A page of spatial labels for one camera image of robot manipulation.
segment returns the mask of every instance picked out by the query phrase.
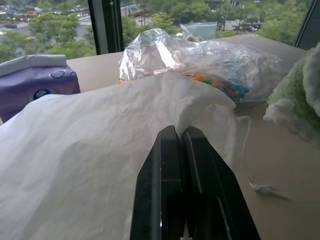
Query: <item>car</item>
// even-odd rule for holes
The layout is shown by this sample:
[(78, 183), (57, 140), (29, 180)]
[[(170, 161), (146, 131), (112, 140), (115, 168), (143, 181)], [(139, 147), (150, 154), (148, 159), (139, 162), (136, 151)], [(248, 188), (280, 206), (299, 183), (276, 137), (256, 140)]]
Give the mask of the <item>car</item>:
[(32, 41), (35, 40), (35, 37), (34, 36), (28, 36), (26, 39), (29, 40), (30, 42), (32, 42)]
[(55, 15), (60, 15), (60, 14), (62, 14), (62, 12), (59, 11), (59, 10), (53, 10), (52, 12), (53, 12), (53, 14), (55, 14)]
[(4, 25), (4, 27), (7, 29), (17, 29), (18, 28), (17, 24), (12, 24), (12, 23), (7, 23)]

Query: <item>tree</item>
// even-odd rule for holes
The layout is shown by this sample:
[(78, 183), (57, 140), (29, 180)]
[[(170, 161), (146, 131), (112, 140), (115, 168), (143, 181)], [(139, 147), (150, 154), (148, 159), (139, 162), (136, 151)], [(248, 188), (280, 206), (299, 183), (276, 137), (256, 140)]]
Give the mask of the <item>tree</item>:
[(135, 37), (137, 37), (139, 35), (139, 33), (151, 30), (152, 28), (153, 28), (153, 26), (151, 24), (138, 26), (137, 29), (136, 29)]
[(153, 12), (167, 12), (177, 0), (148, 0), (146, 5)]
[(0, 43), (0, 63), (24, 54), (33, 54), (39, 50), (39, 46), (36, 43), (18, 32), (8, 31), (5, 36)]
[(284, 4), (266, 3), (266, 6), (264, 6), (264, 19), (266, 21), (261, 25), (261, 29), (257, 34), (293, 45), (301, 28), (306, 10), (306, 4), (296, 4), (295, 0), (287, 0)]
[(208, 5), (201, 1), (195, 1), (191, 4), (179, 2), (170, 9), (169, 15), (175, 20), (176, 24), (214, 22), (218, 20), (218, 15), (214, 14)]
[(96, 55), (96, 50), (83, 40), (71, 40), (62, 44), (54, 44), (49, 49), (51, 54), (63, 54), (67, 59), (76, 59)]
[(137, 24), (133, 16), (122, 16), (123, 44), (127, 46), (137, 36)]
[(252, 18), (252, 17), (257, 18), (259, 15), (260, 15), (260, 9), (257, 7), (257, 4), (255, 2), (245, 3), (244, 9), (243, 9), (243, 16), (245, 16), (245, 18)]
[(257, 16), (252, 16), (252, 17), (247, 18), (245, 21), (246, 21), (247, 23), (253, 24), (253, 23), (258, 22), (258, 20), (259, 20), (259, 18), (258, 18)]
[(232, 37), (232, 36), (235, 36), (235, 35), (237, 35), (237, 32), (233, 31), (233, 30), (217, 31), (215, 38), (216, 39), (227, 38), (227, 37)]
[(94, 37), (94, 30), (93, 30), (92, 26), (88, 26), (86, 28), (86, 33), (84, 34), (83, 38), (87, 41), (89, 46), (94, 47), (96, 45), (95, 37)]
[(151, 20), (154, 28), (163, 29), (168, 34), (176, 34), (179, 31), (179, 28), (174, 25), (172, 18), (165, 12), (152, 15)]
[(63, 44), (77, 36), (78, 18), (74, 14), (54, 15), (51, 12), (34, 17), (29, 23), (29, 30), (45, 48), (53, 43)]
[(53, 5), (48, 0), (37, 0), (37, 6), (42, 9), (43, 13), (52, 12)]

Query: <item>white tissue paper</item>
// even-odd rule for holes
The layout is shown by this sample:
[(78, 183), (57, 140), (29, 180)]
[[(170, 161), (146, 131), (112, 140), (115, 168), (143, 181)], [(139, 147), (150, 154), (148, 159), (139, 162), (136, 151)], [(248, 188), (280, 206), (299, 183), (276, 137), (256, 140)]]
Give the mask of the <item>white tissue paper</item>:
[(0, 239), (128, 240), (158, 132), (194, 122), (231, 165), (234, 108), (216, 88), (163, 75), (29, 103), (0, 126)]

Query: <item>desk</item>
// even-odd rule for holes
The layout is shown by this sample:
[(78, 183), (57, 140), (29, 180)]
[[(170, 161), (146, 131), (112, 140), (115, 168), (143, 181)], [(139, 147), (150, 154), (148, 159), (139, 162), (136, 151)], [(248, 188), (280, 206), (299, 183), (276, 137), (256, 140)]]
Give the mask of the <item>desk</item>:
[[(276, 54), (287, 73), (306, 52), (254, 34), (221, 38)], [(68, 60), (77, 72), (83, 92), (116, 84), (121, 53)], [(287, 129), (263, 121), (266, 104), (251, 105), (237, 115), (252, 118), (243, 161), (235, 164), (235, 175), (262, 240), (319, 239), (320, 151), (301, 141)], [(260, 196), (248, 186), (248, 176), (260, 184), (276, 184), (291, 202)]]

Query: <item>logo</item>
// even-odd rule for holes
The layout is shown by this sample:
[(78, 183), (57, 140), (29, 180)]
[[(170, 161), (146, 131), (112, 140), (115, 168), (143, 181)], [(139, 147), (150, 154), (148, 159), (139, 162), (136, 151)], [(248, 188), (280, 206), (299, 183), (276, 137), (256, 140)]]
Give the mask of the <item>logo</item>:
[(44, 95), (49, 95), (51, 92), (48, 89), (40, 89), (33, 94), (33, 100), (39, 99)]
[(57, 71), (54, 71), (54, 72), (51, 72), (49, 74), (49, 76), (53, 79), (60, 79), (62, 78), (64, 75), (66, 75), (66, 71), (65, 70), (57, 70)]

